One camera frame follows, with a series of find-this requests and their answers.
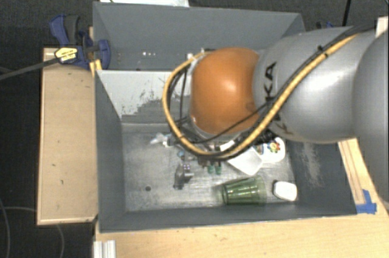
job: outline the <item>wooden table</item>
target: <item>wooden table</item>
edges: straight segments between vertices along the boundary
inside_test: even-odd
[[[53,49],[44,50],[44,60]],[[39,225],[91,222],[98,213],[92,74],[59,64],[43,70]],[[377,213],[246,225],[100,234],[118,258],[389,257],[389,216],[356,140],[340,143],[356,203],[370,192]]]

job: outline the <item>green glass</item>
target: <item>green glass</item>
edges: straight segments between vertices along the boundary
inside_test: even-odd
[[[266,203],[266,187],[260,176],[245,178],[222,186],[223,201],[226,205]]]

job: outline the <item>wooden edge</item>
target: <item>wooden edge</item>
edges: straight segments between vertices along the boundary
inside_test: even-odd
[[[44,74],[44,71],[42,71],[42,79],[41,79],[41,102],[44,101],[44,93],[45,93],[45,74]],[[42,185],[43,185],[43,180],[42,180],[42,177],[43,177],[43,165],[40,164],[40,162],[43,161],[43,140],[44,140],[44,125],[42,125],[42,123],[44,123],[44,105],[43,103],[41,103],[41,115],[40,115],[40,121],[41,121],[41,124],[40,124],[40,145],[39,145],[39,169],[38,169],[38,196],[37,196],[37,207],[36,207],[36,223],[37,225],[42,225],[43,224],[43,221],[42,221],[42,214],[41,214],[41,210],[42,210]]]
[[[56,48],[44,48],[43,49],[43,60],[49,60],[51,58],[54,58],[54,53]],[[46,89],[46,78],[48,74],[51,73],[68,73],[70,70],[80,70],[79,67],[75,66],[69,66],[69,65],[60,65],[55,64],[53,66],[45,67],[42,71],[42,78],[41,78],[41,101],[43,102],[45,100],[45,89]],[[92,82],[93,88],[92,88],[92,95],[94,97],[94,82]],[[92,112],[94,114],[94,100],[92,100]],[[45,112],[44,112],[44,104],[41,104],[41,115],[40,115],[40,146],[39,146],[39,166],[38,166],[38,195],[37,195],[37,207],[36,207],[36,224],[37,225],[55,225],[55,224],[62,224],[62,223],[83,223],[83,222],[93,222],[96,218],[96,214],[91,214],[89,216],[84,216],[82,218],[79,217],[68,217],[63,219],[44,219],[43,213],[42,213],[42,206],[43,206],[43,168],[44,165],[41,164],[41,162],[44,160],[44,123],[45,120]],[[95,117],[92,117],[92,137],[95,140]],[[92,144],[92,158],[94,162],[96,163],[96,146],[93,142]]]
[[[373,203],[377,203],[376,215],[384,215],[388,217],[385,206],[376,191],[365,161],[363,160],[357,139],[355,138],[341,141],[339,143],[339,149],[346,167],[355,203],[365,203],[362,189],[366,189],[369,191],[371,201]]]

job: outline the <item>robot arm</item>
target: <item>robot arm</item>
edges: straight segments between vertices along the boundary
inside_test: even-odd
[[[224,57],[216,56],[223,52]],[[376,39],[373,29],[316,30],[283,38],[257,53],[255,65],[243,65],[247,58],[234,56],[236,64],[224,63],[229,56],[226,49],[197,56],[200,64],[194,67],[189,112],[197,142],[181,132],[167,103],[170,85],[192,60],[172,73],[163,103],[179,143],[199,157],[222,160],[242,153],[266,129],[286,139],[312,143],[357,137],[373,178],[382,176],[376,184],[388,200],[387,32]],[[201,78],[196,77],[197,70]],[[242,80],[251,80],[251,92]],[[213,111],[205,112],[210,106]],[[222,121],[231,119],[231,114],[243,117],[245,113],[235,125]],[[241,132],[234,130],[237,124]],[[213,144],[206,148],[210,140]]]

